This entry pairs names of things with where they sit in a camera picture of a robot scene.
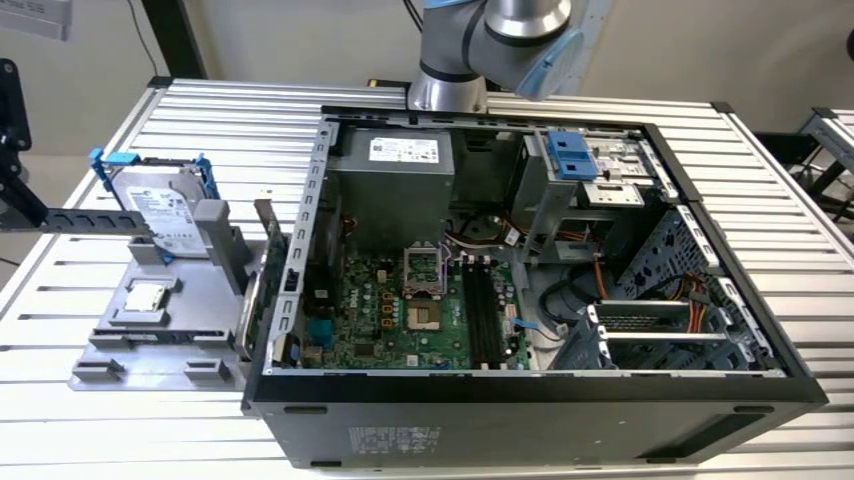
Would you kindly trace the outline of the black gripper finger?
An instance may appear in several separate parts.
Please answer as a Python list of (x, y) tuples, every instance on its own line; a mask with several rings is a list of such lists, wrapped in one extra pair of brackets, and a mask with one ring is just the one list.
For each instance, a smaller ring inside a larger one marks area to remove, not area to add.
[(15, 63), (1, 59), (1, 230), (38, 230), (47, 207), (26, 185), (18, 158), (31, 147), (23, 94)]

